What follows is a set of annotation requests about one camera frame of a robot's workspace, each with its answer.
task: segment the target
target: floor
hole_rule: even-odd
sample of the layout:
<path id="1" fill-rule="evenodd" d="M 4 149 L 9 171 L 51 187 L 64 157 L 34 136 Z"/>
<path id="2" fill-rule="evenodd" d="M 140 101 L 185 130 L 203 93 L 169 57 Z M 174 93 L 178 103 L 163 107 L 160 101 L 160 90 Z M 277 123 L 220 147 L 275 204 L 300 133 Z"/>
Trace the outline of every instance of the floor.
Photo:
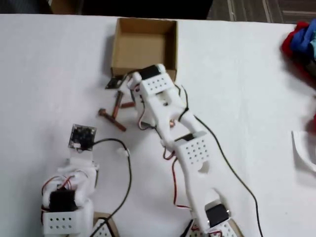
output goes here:
<path id="1" fill-rule="evenodd" d="M 214 0 L 207 19 L 271 23 L 310 22 L 316 0 Z"/>

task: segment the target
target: table surface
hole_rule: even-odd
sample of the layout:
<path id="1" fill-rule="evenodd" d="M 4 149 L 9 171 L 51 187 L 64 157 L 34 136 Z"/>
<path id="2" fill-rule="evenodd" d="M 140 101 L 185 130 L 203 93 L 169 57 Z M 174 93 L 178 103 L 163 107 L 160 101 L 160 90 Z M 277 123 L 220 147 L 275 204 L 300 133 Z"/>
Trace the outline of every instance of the table surface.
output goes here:
<path id="1" fill-rule="evenodd" d="M 114 220 L 121 236 L 179 236 L 190 214 L 172 204 L 171 162 L 154 131 L 140 131 L 133 109 L 120 111 L 122 133 L 96 116 L 112 109 L 109 80 L 115 17 L 0 15 L 0 183 L 2 236 L 41 236 L 40 189 L 69 157 L 73 123 L 98 128 L 96 139 L 122 139 L 131 150 L 133 183 Z M 179 21 L 178 75 L 190 109 L 217 134 L 257 196 L 264 235 L 316 231 L 316 178 L 295 158 L 292 130 L 306 130 L 315 91 L 279 47 L 293 25 Z M 175 133 L 184 132 L 181 126 Z M 254 202 L 215 142 L 209 186 L 223 197 L 246 237 L 259 236 Z M 95 209 L 112 212 L 128 183 L 127 161 L 113 143 L 94 148 L 100 180 Z M 176 165 L 179 202 L 186 204 Z"/>

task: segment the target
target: robotic arm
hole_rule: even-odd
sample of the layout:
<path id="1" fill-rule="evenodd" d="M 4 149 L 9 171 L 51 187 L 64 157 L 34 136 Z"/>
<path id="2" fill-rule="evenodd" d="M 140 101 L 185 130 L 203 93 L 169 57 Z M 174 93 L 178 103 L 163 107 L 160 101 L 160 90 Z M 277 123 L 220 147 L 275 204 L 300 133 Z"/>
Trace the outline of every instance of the robotic arm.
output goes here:
<path id="1" fill-rule="evenodd" d="M 192 217 L 200 232 L 207 234 L 220 228 L 221 232 L 225 233 L 233 221 L 221 204 L 218 193 L 206 188 L 205 183 L 210 168 L 208 146 L 211 143 L 211 135 L 203 130 L 188 110 L 188 106 L 180 98 L 179 88 L 174 85 L 162 64 L 133 73 L 128 86 L 135 95 L 139 121 L 154 126 L 160 135 L 161 144 L 174 153 L 180 162 Z M 189 133 L 173 138 L 169 125 L 171 120 L 181 122 Z M 232 234 L 241 236 L 233 229 Z"/>
<path id="2" fill-rule="evenodd" d="M 188 110 L 165 67 L 158 64 L 134 72 L 128 87 L 132 88 L 139 124 L 143 121 L 155 127 L 161 144 L 180 162 L 190 211 L 199 231 L 205 236 L 214 231 L 223 236 L 242 236 L 218 193 L 205 183 L 211 162 L 211 135 Z M 171 120 L 178 120 L 189 133 L 173 138 Z M 99 169 L 92 159 L 95 132 L 93 127 L 74 125 L 68 165 L 59 168 L 42 188 L 43 232 L 47 237 L 88 237 L 92 233 L 93 204 L 89 196 L 94 192 Z"/>

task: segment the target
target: cardboard box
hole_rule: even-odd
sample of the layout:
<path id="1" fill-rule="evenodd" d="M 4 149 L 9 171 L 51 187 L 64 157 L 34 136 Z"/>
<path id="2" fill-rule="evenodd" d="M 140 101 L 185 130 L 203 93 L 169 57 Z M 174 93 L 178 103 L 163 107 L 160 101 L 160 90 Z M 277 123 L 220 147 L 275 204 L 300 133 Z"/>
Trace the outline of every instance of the cardboard box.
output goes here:
<path id="1" fill-rule="evenodd" d="M 175 81 L 177 51 L 176 21 L 119 18 L 112 53 L 112 75 L 124 75 L 132 70 L 162 63 Z"/>

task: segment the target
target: cloth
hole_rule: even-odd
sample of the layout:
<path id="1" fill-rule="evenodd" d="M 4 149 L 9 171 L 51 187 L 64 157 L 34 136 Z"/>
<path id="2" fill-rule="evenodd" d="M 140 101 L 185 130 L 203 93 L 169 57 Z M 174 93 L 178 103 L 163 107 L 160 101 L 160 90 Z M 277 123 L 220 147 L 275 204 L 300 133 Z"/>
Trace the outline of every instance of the cloth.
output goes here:
<path id="1" fill-rule="evenodd" d="M 312 20 L 308 27 L 302 28 L 294 34 L 290 44 L 291 50 L 300 52 L 314 59 L 314 50 L 311 50 L 309 47 L 314 31 L 316 31 L 316 19 Z"/>
<path id="2" fill-rule="evenodd" d="M 286 39 L 284 40 L 282 46 L 281 46 L 281 50 L 283 51 L 283 53 L 288 56 L 289 58 L 292 58 L 294 56 L 294 53 L 292 51 L 292 49 L 290 48 L 290 44 L 291 41 L 295 35 L 295 33 L 297 33 L 298 31 L 300 31 L 301 29 L 304 29 L 306 27 L 308 27 L 309 24 L 306 22 L 298 22 L 294 31 L 292 31 L 291 33 L 288 34 L 288 36 L 286 37 Z M 296 68 L 306 77 L 308 78 L 312 78 L 312 76 L 305 70 L 304 65 L 302 65 L 299 61 L 294 61 L 294 65 L 296 66 Z"/>
<path id="3" fill-rule="evenodd" d="M 310 50 L 313 51 L 313 57 L 315 60 L 316 59 L 316 31 L 314 31 L 309 47 L 310 47 Z"/>

